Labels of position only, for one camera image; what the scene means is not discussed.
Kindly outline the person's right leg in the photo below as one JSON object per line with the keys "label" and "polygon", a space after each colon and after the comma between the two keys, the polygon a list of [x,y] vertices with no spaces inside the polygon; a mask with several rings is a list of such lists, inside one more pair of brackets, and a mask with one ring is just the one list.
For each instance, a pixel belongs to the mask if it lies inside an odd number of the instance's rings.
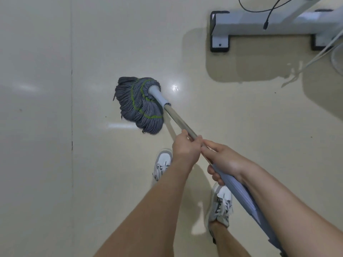
{"label": "person's right leg", "polygon": [[210,222],[209,229],[216,241],[218,257],[251,257],[222,223]]}

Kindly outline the grey string mop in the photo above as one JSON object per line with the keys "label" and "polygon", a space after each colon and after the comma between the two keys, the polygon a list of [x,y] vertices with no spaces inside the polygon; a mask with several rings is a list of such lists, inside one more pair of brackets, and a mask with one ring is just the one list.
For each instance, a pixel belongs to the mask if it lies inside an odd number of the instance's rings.
{"label": "grey string mop", "polygon": [[[120,77],[115,88],[114,99],[120,104],[122,118],[135,122],[143,133],[157,134],[163,126],[164,111],[181,128],[185,129],[192,139],[197,134],[186,124],[186,122],[171,107],[171,104],[161,94],[161,86],[153,78]],[[225,185],[232,192],[245,211],[255,220],[263,232],[268,236],[269,242],[279,249],[282,257],[288,257],[283,250],[272,227],[264,214],[258,207],[248,189],[237,181],[233,176],[222,172],[215,164],[205,158],[214,168]]]}

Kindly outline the white metal table base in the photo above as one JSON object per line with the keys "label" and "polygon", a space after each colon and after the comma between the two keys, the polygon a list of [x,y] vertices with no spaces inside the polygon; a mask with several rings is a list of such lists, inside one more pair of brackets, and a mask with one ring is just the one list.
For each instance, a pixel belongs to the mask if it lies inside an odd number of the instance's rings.
{"label": "white metal table base", "polygon": [[262,35],[309,35],[311,50],[332,48],[343,38],[343,5],[337,9],[308,9],[320,0],[288,0],[264,11],[212,11],[209,43],[213,53],[230,49],[230,37]]}

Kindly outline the person's right hand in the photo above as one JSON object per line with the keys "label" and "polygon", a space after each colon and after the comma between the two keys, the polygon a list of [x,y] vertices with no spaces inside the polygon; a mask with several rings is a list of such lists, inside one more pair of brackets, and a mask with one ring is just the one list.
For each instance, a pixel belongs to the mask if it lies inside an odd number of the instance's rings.
{"label": "person's right hand", "polygon": [[234,151],[230,147],[224,145],[224,152],[214,154],[203,154],[202,155],[210,162],[208,166],[208,173],[212,175],[212,178],[217,181],[220,185],[224,182],[220,175],[214,170],[215,165],[221,172],[233,176],[237,181],[244,184],[243,175],[247,172],[255,169],[257,165]]}

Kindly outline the white left sneaker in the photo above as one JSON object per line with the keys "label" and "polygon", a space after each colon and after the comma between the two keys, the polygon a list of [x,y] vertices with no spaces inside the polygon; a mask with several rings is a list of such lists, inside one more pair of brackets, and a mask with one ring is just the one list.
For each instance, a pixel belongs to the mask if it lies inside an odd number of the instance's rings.
{"label": "white left sneaker", "polygon": [[152,176],[155,181],[159,181],[161,176],[165,173],[165,171],[169,168],[171,162],[173,160],[173,152],[171,149],[162,149],[159,154],[157,155],[154,169],[152,172]]}

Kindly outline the person's right forearm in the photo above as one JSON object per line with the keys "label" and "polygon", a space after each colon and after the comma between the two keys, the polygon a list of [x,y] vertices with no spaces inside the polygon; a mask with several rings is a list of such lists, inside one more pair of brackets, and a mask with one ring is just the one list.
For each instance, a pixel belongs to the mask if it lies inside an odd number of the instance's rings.
{"label": "person's right forearm", "polygon": [[259,165],[244,159],[235,167],[289,257],[343,257],[341,230]]}

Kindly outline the person's left hand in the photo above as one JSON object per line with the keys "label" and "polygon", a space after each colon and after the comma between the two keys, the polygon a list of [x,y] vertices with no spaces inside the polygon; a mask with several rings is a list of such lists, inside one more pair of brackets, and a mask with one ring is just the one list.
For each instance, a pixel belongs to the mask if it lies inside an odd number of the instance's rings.
{"label": "person's left hand", "polygon": [[202,145],[203,137],[201,135],[197,136],[195,140],[191,140],[188,132],[182,129],[181,133],[176,136],[172,146],[173,159],[181,163],[190,172],[200,158]]}

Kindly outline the person's left forearm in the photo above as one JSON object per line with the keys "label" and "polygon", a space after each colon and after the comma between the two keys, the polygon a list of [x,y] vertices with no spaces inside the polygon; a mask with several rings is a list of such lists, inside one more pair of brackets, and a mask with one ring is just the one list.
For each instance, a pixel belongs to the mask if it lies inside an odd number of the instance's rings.
{"label": "person's left forearm", "polygon": [[94,257],[174,257],[182,194],[198,158],[174,157],[171,166],[110,235]]}

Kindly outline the white sneaker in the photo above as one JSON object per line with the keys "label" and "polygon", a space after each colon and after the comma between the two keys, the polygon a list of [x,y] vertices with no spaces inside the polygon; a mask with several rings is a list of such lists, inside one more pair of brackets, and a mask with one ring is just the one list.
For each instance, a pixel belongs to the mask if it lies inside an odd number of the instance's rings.
{"label": "white sneaker", "polygon": [[169,168],[171,162],[173,160],[173,152],[171,149],[162,149],[159,154],[157,155],[154,169],[152,172],[152,176],[155,181],[159,181],[161,176],[165,173],[165,171]]}
{"label": "white sneaker", "polygon": [[211,190],[211,202],[207,214],[207,227],[212,234],[211,224],[215,221],[229,227],[229,216],[233,213],[232,193],[226,186],[215,183]]}

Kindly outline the white right sneaker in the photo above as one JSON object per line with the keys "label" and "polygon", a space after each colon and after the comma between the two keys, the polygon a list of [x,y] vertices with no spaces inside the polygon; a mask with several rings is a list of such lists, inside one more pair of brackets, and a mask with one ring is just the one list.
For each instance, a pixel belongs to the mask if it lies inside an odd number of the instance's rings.
{"label": "white right sneaker", "polygon": [[233,213],[232,193],[226,186],[215,183],[211,190],[211,202],[207,214],[207,227],[212,234],[211,224],[215,221],[229,227],[229,216]]}

